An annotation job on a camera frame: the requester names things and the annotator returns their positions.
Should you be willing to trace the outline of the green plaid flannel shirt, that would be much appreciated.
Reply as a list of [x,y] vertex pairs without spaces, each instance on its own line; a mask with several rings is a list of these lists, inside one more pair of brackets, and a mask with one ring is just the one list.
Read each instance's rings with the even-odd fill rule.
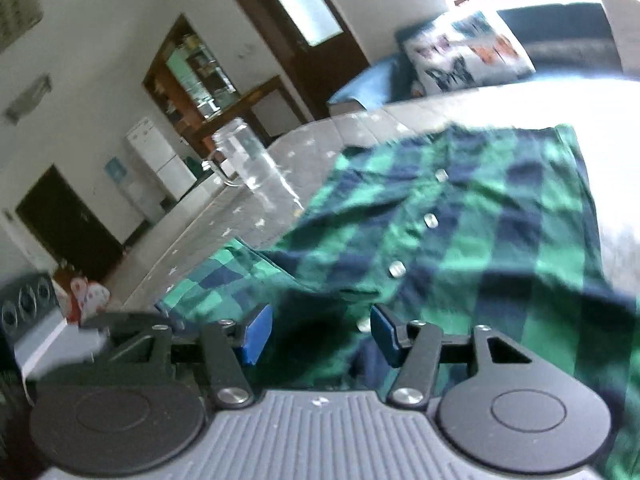
[[257,388],[390,388],[360,332],[375,304],[448,334],[495,328],[597,391],[613,415],[600,471],[639,474],[639,301],[601,262],[574,130],[467,129],[345,148],[291,231],[230,240],[160,300],[202,325],[258,304],[273,332]]

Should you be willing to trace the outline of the white refrigerator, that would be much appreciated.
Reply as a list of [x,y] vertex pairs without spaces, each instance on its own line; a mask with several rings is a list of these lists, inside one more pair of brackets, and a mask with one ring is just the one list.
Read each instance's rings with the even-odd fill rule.
[[154,174],[171,203],[179,203],[196,185],[197,177],[149,118],[142,118],[126,134],[126,141]]

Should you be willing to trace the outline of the butterfly print pillow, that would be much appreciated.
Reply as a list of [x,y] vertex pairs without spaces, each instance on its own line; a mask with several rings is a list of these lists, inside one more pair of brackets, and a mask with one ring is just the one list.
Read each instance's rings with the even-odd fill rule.
[[402,47],[426,96],[508,84],[535,73],[506,22],[484,6],[446,12]]

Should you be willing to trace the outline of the grey quilted star tablecloth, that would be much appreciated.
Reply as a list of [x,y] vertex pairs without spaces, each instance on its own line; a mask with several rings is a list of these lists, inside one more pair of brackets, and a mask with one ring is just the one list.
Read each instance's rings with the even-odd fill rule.
[[[572,126],[597,206],[604,274],[620,292],[638,294],[638,81],[540,80],[349,112],[294,129],[269,153],[302,203],[308,203],[344,146],[439,131],[450,122],[468,128]],[[269,245],[293,220],[288,212],[267,214],[246,188],[224,188],[209,178],[142,237],[105,280],[112,294],[108,306],[150,310],[230,238]]]

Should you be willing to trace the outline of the wooden display shelf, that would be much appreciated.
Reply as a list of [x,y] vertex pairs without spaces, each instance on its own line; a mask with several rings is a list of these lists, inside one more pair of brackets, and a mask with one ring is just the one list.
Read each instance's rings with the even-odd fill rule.
[[273,76],[250,90],[238,90],[183,14],[169,29],[142,86],[198,156],[213,153],[213,134],[234,118],[253,127],[263,144],[272,143],[253,107],[279,90],[281,79]]

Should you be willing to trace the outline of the blue covered sofa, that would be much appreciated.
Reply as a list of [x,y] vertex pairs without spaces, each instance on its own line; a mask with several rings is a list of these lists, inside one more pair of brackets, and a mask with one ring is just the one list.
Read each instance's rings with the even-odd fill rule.
[[497,9],[469,0],[395,38],[396,53],[329,98],[331,115],[526,80],[623,73],[610,22],[593,1]]

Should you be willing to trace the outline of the dark wooden door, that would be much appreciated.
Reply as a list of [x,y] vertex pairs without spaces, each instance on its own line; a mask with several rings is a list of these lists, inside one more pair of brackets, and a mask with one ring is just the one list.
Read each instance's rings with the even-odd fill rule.
[[331,0],[236,0],[313,118],[369,62]]

